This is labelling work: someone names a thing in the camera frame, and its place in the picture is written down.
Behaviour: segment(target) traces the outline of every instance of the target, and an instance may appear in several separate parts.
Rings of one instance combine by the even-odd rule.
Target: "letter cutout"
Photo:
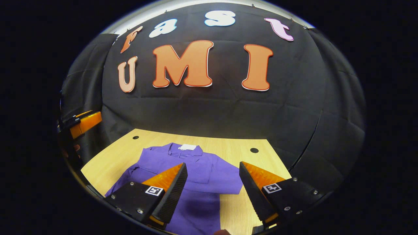
[[[181,58],[171,45],[164,45],[154,49],[157,57],[155,71],[155,88],[167,87],[170,81],[166,78],[166,70],[174,85],[180,84],[184,72],[188,68],[184,84],[189,87],[209,87],[212,79],[208,76],[208,56],[213,42],[199,40],[191,42],[184,51]]]
[[[230,10],[213,10],[205,14],[207,26],[229,26],[235,23],[235,13]]]
[[[132,41],[135,39],[136,34],[137,34],[139,31],[141,31],[141,29],[142,29],[142,26],[140,26],[139,28],[135,29],[135,31],[131,32],[130,34],[128,34],[128,36],[126,36],[126,41],[125,41],[125,44],[123,45],[122,50],[120,51],[120,53],[121,53],[121,54],[122,54],[124,51],[126,51],[126,49],[128,49],[128,48],[129,48],[129,46],[130,46],[130,42],[132,42]]]
[[[273,51],[254,44],[247,44],[244,49],[250,59],[247,78],[242,81],[242,87],[254,91],[267,91],[270,88],[267,82],[268,58],[273,55]]]
[[[123,92],[129,93],[135,87],[135,62],[138,56],[134,56],[128,60],[129,65],[129,83],[125,81],[125,66],[126,62],[120,63],[117,67],[119,71],[119,86]]]
[[[270,22],[273,31],[281,38],[287,41],[293,41],[293,37],[286,34],[285,29],[289,30],[289,27],[285,26],[284,24],[280,23],[280,21],[276,19],[268,19],[264,18],[265,21]]]
[[[154,30],[150,33],[150,38],[154,38],[160,34],[167,34],[177,28],[177,19],[170,19],[157,24]]]

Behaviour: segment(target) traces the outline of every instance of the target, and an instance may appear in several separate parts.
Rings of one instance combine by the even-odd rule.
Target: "light wood tabletop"
[[[208,138],[140,129],[132,130],[102,150],[82,168],[82,173],[104,196],[122,173],[138,161],[143,148],[169,143],[199,145],[203,152],[216,154],[238,168],[245,161],[284,179],[291,178],[266,139]],[[258,153],[251,152],[251,148],[258,149]],[[221,229],[233,235],[251,234],[253,227],[262,225],[244,187],[239,195],[220,195],[220,217]]]

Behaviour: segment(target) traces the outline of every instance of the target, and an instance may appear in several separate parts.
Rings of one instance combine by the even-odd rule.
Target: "clothing tag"
[[[180,149],[180,150],[194,150],[196,147],[197,147],[197,145],[183,144],[178,149]]]

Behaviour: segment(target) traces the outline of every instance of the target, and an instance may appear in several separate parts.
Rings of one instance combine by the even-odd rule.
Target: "purple garment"
[[[221,229],[219,194],[239,194],[239,169],[200,146],[180,150],[170,143],[142,151],[139,161],[129,167],[109,189],[109,196],[127,182],[145,180],[181,163],[187,166],[187,181],[166,230],[180,235],[212,235]]]

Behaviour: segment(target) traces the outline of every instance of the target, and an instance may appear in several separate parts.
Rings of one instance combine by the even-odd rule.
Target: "shirt collar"
[[[161,150],[167,152],[169,155],[171,155],[172,153],[189,153],[193,156],[202,156],[203,154],[203,150],[199,145],[196,146],[194,150],[180,150],[178,149],[179,147],[181,147],[181,144],[169,143],[167,145],[162,146]]]

